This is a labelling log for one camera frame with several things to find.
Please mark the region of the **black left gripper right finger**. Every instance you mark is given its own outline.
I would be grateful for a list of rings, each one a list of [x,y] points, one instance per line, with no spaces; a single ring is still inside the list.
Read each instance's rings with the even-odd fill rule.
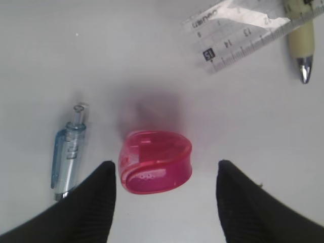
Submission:
[[[323,242],[323,227],[287,207],[229,160],[218,163],[218,216],[226,242]]]

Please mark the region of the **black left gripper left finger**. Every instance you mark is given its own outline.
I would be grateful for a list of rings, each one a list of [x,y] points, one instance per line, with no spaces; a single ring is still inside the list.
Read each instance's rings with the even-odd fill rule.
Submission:
[[[2,234],[1,242],[107,242],[115,202],[115,164],[105,161],[66,198]]]

